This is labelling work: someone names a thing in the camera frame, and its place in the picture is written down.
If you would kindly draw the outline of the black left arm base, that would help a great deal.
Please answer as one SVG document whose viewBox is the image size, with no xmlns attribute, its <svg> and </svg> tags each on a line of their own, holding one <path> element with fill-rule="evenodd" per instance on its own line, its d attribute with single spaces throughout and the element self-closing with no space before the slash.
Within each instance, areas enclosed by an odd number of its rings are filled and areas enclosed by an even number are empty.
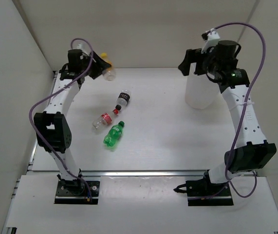
<svg viewBox="0 0 278 234">
<path fill-rule="evenodd" d="M 58 175 L 54 204 L 97 205 L 100 180 L 87 180 L 90 193 L 81 180 L 64 180 Z"/>
</svg>

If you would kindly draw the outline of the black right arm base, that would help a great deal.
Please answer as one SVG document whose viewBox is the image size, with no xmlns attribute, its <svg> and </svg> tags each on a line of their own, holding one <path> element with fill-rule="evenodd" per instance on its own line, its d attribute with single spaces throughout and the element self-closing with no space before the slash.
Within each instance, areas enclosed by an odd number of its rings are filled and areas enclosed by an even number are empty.
<svg viewBox="0 0 278 234">
<path fill-rule="evenodd" d="M 211 183 L 208 171 L 203 178 L 187 180 L 173 189 L 179 194 L 186 194 L 189 207 L 233 206 L 233 198 L 228 183 Z"/>
</svg>

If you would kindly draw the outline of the yellow cap clear bottle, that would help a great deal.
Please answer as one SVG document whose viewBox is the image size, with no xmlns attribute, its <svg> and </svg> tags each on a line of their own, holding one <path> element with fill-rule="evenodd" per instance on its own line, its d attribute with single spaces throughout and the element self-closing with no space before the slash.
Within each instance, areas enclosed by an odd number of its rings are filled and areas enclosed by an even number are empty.
<svg viewBox="0 0 278 234">
<path fill-rule="evenodd" d="M 107 63 L 109 63 L 111 65 L 110 68 L 108 68 L 107 70 L 105 70 L 105 72 L 103 73 L 103 77 L 105 80 L 107 81 L 113 81 L 116 78 L 116 72 L 115 72 L 115 68 L 111 62 L 111 60 L 109 59 L 107 53 L 101 53 L 100 57 Z"/>
</svg>

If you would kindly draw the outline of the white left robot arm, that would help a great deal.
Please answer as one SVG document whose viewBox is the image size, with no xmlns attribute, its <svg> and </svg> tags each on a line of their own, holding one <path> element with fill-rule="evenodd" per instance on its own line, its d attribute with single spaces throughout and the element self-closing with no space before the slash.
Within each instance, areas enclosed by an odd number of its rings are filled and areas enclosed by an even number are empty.
<svg viewBox="0 0 278 234">
<path fill-rule="evenodd" d="M 56 75 L 52 97 L 48 99 L 47 107 L 33 117 L 39 146 L 54 159 L 60 171 L 59 179 L 70 181 L 68 189 L 74 195 L 84 192 L 85 183 L 79 179 L 80 169 L 69 149 L 72 133 L 66 115 L 85 77 L 96 79 L 110 67 L 111 65 L 95 52 L 86 54 L 81 49 L 70 49 L 68 62 Z"/>
</svg>

